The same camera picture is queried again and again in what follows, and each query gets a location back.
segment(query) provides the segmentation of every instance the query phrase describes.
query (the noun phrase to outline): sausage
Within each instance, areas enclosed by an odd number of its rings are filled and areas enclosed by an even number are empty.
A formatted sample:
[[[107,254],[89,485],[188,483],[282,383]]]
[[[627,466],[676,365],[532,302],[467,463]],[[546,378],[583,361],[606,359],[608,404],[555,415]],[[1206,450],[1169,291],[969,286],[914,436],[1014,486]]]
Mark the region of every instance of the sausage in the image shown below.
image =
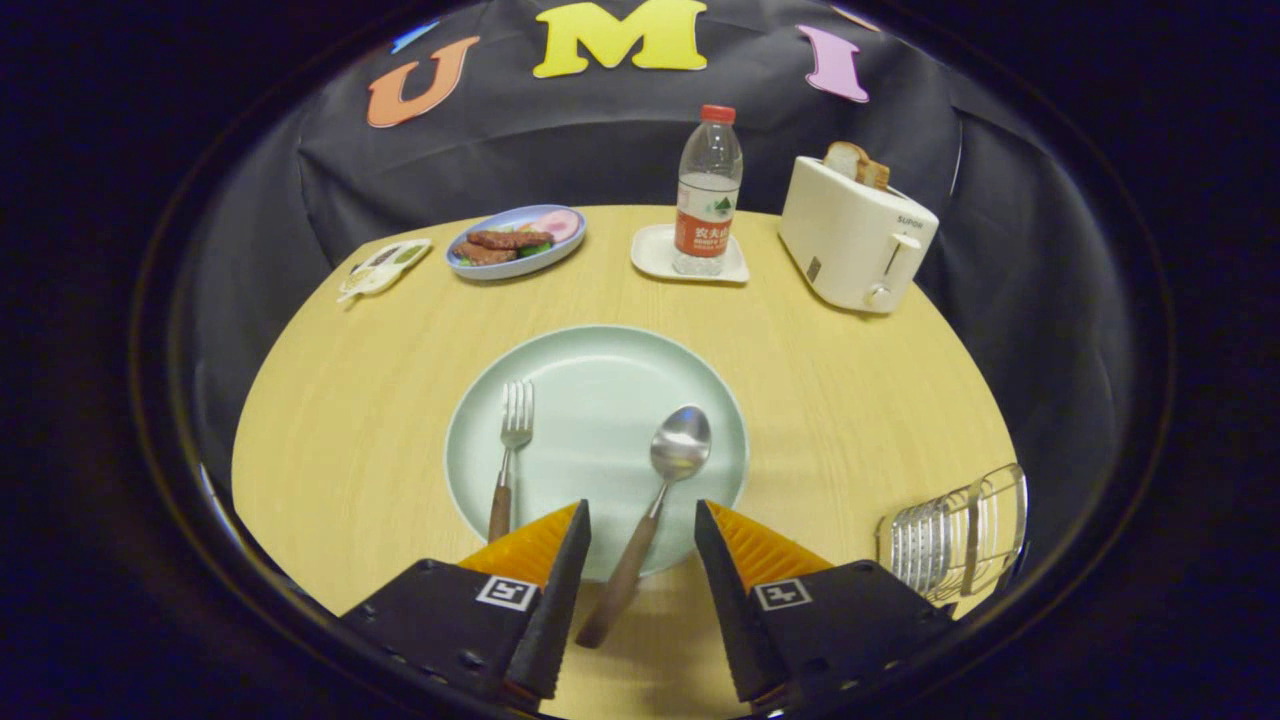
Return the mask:
[[[453,254],[458,258],[471,260],[475,265],[497,265],[498,263],[507,263],[516,259],[515,250],[492,250],[472,242],[458,243],[458,246],[453,249]]]
[[[553,240],[549,232],[498,232],[476,231],[467,233],[467,242],[489,250],[518,250],[532,247]]]

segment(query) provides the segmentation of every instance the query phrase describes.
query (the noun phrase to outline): small packet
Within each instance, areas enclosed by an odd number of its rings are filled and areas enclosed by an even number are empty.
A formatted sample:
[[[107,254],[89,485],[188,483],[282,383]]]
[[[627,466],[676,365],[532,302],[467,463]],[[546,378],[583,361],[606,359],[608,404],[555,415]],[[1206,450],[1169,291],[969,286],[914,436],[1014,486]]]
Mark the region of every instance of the small packet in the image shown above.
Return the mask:
[[[822,164],[858,184],[888,192],[888,168],[872,160],[865,150],[852,142],[832,142]]]
[[[383,247],[343,278],[338,286],[340,293],[338,302],[346,302],[357,295],[375,295],[387,290],[429,250],[431,250],[430,240],[402,240]]]

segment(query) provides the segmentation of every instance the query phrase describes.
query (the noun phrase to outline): metal toast rack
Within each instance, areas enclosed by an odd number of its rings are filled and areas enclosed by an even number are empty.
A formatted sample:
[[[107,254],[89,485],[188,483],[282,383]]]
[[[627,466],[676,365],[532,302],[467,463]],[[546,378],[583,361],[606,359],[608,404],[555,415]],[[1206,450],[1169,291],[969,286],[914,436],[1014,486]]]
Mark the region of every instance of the metal toast rack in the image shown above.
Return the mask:
[[[1027,536],[1027,475],[1016,462],[886,515],[879,564],[933,603],[1007,582]]]

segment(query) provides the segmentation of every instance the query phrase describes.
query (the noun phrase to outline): fork tines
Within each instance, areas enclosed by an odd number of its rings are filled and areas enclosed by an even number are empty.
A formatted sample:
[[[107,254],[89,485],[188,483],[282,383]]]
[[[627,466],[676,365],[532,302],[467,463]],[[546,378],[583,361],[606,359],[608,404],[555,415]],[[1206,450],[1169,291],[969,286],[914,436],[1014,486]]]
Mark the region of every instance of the fork tines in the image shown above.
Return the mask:
[[[502,387],[502,429],[520,432],[532,425],[534,383],[512,382]]]

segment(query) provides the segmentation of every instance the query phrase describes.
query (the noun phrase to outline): blue plate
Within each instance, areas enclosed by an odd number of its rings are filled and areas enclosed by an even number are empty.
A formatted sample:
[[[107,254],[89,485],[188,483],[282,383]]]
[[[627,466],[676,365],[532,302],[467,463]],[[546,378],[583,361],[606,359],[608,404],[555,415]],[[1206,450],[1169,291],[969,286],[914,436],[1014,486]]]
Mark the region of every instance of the blue plate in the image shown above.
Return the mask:
[[[556,210],[568,210],[577,215],[577,232],[573,233],[568,240],[563,240],[552,245],[550,250],[545,250],[536,255],[530,255],[529,258],[517,258],[509,263],[499,263],[497,265],[462,265],[458,260],[460,258],[453,254],[453,249],[458,245],[466,242],[467,233],[476,231],[490,231],[500,228],[518,228],[525,223],[531,223],[543,215],[556,211]],[[516,275],[524,275],[532,273],[535,270],[541,270],[543,268],[559,263],[564,258],[568,258],[577,246],[582,243],[582,237],[586,236],[586,218],[581,213],[572,208],[566,208],[564,205],[527,205],[525,208],[516,208],[515,210],[507,210],[506,213],[498,213],[497,215],[489,218],[488,220],[481,220],[470,228],[462,231],[462,233],[453,238],[449,243],[449,250],[444,254],[453,268],[453,272],[462,275],[463,278],[474,281],[498,281],[503,278],[513,278]]]

